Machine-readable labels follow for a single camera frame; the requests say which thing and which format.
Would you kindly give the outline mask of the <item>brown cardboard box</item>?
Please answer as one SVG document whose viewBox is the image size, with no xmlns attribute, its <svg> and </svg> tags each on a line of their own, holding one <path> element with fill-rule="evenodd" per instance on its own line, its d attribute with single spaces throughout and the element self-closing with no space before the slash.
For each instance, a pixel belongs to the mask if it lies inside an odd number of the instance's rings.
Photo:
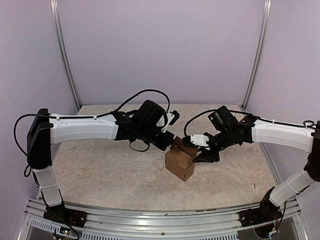
<svg viewBox="0 0 320 240">
<path fill-rule="evenodd" d="M 196 148 L 184 146 L 182 139 L 176 136 L 170 150 L 165 154 L 165 168 L 186 182 L 194 173 L 194 159 L 197 154 Z"/>
</svg>

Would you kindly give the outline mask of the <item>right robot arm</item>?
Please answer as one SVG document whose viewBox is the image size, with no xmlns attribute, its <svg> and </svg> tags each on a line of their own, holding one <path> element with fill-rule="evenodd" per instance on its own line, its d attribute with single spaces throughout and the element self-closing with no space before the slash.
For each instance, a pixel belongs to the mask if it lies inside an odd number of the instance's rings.
<svg viewBox="0 0 320 240">
<path fill-rule="evenodd" d="M 256 210 L 256 218 L 266 222 L 276 209 L 288 199 L 303 192 L 311 184 L 320 180 L 320 127 L 311 121 L 302 126 L 293 123 L 277 122 L 247 113 L 237 120 L 226 106 L 221 106 L 208 116 L 218 131 L 193 135 L 191 140 L 201 148 L 201 161 L 217 162 L 219 152 L 233 145 L 243 143 L 267 143 L 286 146 L 308 153 L 304 168 L 291 175 L 284 182 L 270 189 Z"/>
</svg>

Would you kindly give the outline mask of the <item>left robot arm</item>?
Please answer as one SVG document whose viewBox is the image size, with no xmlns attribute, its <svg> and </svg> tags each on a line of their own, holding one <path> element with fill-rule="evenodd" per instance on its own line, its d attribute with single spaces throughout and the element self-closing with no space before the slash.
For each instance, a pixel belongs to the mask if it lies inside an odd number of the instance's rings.
<svg viewBox="0 0 320 240">
<path fill-rule="evenodd" d="M 115 110 L 100 115 L 60 115 L 40 109 L 27 134 L 27 163 L 47 211 L 61 223 L 70 218 L 52 168 L 52 144 L 91 139 L 130 143 L 140 140 L 165 151 L 174 143 L 174 134 L 167 128 L 179 117 L 176 110 L 165 110 L 151 100 L 146 100 L 137 110 Z"/>
</svg>

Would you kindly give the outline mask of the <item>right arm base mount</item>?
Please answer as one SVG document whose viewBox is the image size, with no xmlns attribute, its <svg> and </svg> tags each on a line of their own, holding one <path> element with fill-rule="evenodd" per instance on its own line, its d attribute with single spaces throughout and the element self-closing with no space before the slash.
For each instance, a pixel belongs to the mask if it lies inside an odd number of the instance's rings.
<svg viewBox="0 0 320 240">
<path fill-rule="evenodd" d="M 249 227 L 274 221 L 275 219 L 280 219 L 282 217 L 282 212 L 279 208 L 270 210 L 268 208 L 257 207 L 240 211 L 238 215 L 240 218 L 241 226 Z"/>
</svg>

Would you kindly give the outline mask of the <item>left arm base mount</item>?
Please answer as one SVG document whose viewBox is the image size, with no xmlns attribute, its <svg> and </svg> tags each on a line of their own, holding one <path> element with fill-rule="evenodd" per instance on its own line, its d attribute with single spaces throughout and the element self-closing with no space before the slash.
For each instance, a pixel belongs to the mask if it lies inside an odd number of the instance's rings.
<svg viewBox="0 0 320 240">
<path fill-rule="evenodd" d="M 43 217 L 46 220 L 67 226 L 84 228 L 88 213 L 81 210 L 66 208 L 63 211 L 53 213 L 50 209 L 46 209 Z"/>
</svg>

